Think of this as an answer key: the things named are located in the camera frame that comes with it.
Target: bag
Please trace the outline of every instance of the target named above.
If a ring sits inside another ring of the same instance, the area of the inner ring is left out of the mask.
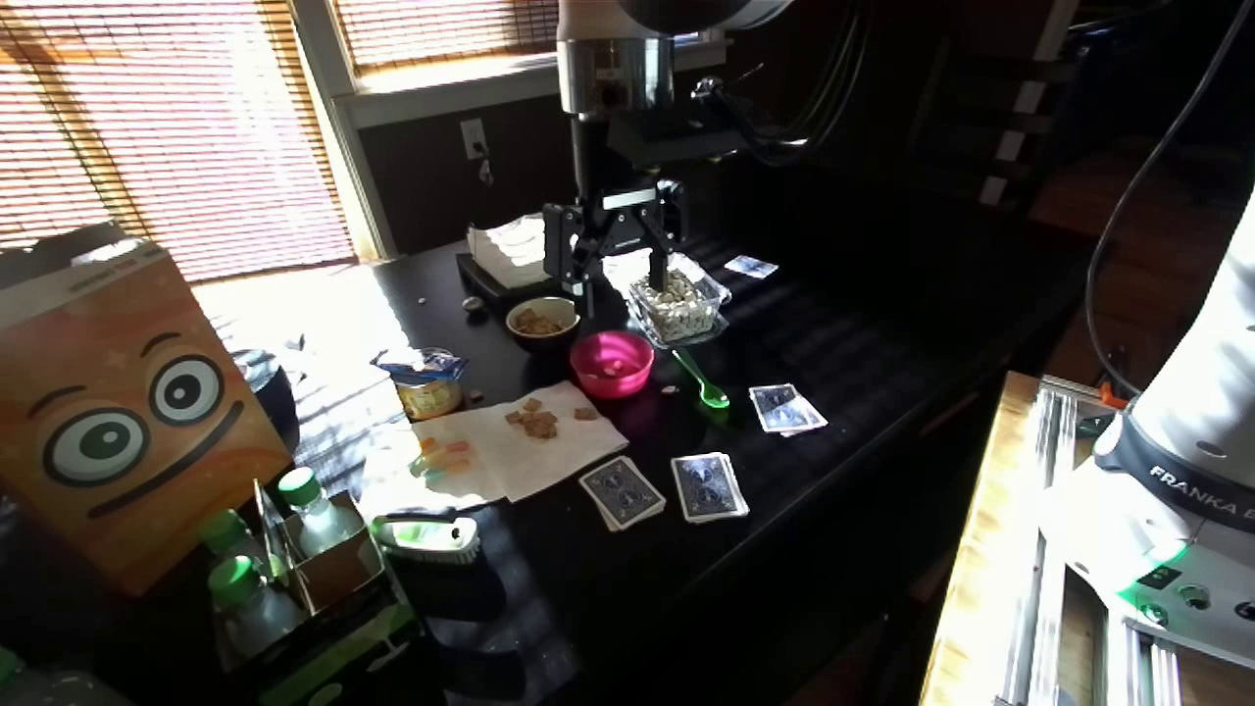
[[[0,488],[115,588],[150,592],[287,466],[168,252],[83,227],[0,256]]]

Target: playing card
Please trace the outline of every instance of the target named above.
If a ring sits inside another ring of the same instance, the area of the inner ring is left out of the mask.
[[[606,528],[627,528],[644,516],[664,512],[666,499],[638,475],[627,454],[610,454],[589,475],[581,475],[593,504],[600,508]]]
[[[679,508],[686,521],[719,521],[719,516],[746,516],[750,503],[740,492],[733,458],[720,452],[707,454],[674,454],[669,458]]]
[[[776,273],[776,264],[751,257],[751,256],[733,256],[728,264],[720,264],[724,271],[737,271],[746,277],[767,277]]]
[[[800,436],[827,426],[823,410],[793,385],[750,385],[750,405],[767,436]]]

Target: clear plastic container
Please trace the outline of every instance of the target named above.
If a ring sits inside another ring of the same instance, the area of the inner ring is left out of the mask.
[[[324,499],[308,466],[287,469],[277,492],[295,508],[295,538],[306,562],[362,532],[362,516]]]
[[[236,660],[262,655],[306,621],[299,598],[262,583],[260,568],[243,551],[209,571],[209,592],[219,621],[219,638]]]

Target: bowl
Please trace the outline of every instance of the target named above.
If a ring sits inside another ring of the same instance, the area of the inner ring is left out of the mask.
[[[595,401],[627,401],[656,372],[656,345],[634,329],[595,329],[572,339],[575,385]]]
[[[566,347],[581,329],[581,311],[559,292],[520,299],[507,311],[507,329],[520,347]]]

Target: wall outlet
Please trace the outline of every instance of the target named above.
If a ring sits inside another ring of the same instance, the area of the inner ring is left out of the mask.
[[[462,154],[468,154],[468,160],[486,160],[481,116],[468,116],[468,121],[459,121],[459,128],[462,128]]]

